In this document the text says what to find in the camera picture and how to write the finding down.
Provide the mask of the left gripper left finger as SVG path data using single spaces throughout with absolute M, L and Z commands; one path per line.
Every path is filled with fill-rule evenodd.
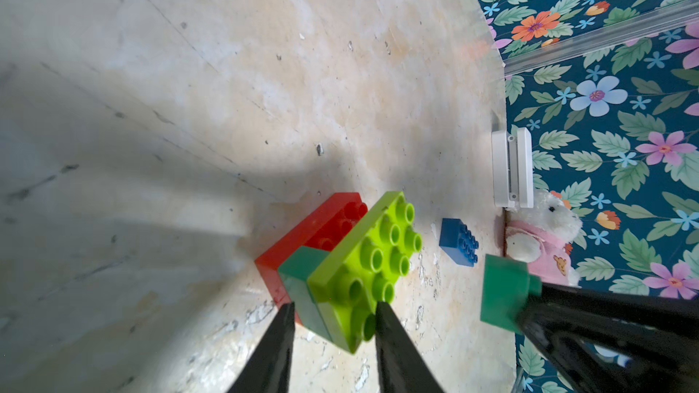
M 295 304 L 283 305 L 228 393 L 287 393 L 296 329 Z

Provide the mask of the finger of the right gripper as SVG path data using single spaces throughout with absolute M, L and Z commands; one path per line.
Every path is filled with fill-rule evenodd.
M 576 392 L 695 392 L 698 303 L 543 285 L 517 325 Z

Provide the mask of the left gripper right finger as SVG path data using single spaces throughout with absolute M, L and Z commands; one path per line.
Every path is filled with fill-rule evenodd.
M 375 345 L 382 393 L 443 393 L 391 305 L 379 302 Z

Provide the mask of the small green lego brick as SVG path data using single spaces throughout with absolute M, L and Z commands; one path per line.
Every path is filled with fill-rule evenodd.
M 530 296 L 540 297 L 542 280 L 529 273 L 524 262 L 487 255 L 482 288 L 482 322 L 515 334 L 522 334 L 517 317 Z
M 328 255 L 324 250 L 299 247 L 280 266 L 279 274 L 291 301 L 295 304 L 302 325 L 324 340 L 331 341 L 331 335 L 308 284 L 308 278 Z

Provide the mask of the lime green lego brick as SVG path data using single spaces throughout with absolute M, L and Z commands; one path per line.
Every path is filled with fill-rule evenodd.
M 397 282 L 422 252 L 416 210 L 400 191 L 385 193 L 308 278 L 331 342 L 351 354 L 370 341 L 380 302 L 391 304 Z

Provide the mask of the blue lego brick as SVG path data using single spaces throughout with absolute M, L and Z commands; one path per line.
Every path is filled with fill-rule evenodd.
M 479 242 L 458 218 L 442 220 L 439 246 L 459 266 L 474 267 L 478 263 Z

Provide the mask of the red lego brick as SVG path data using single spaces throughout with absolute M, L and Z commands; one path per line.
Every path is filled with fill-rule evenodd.
M 368 207 L 359 193 L 335 193 L 255 259 L 258 272 L 278 309 L 291 302 L 280 277 L 281 265 L 300 247 L 333 251 L 367 212 Z

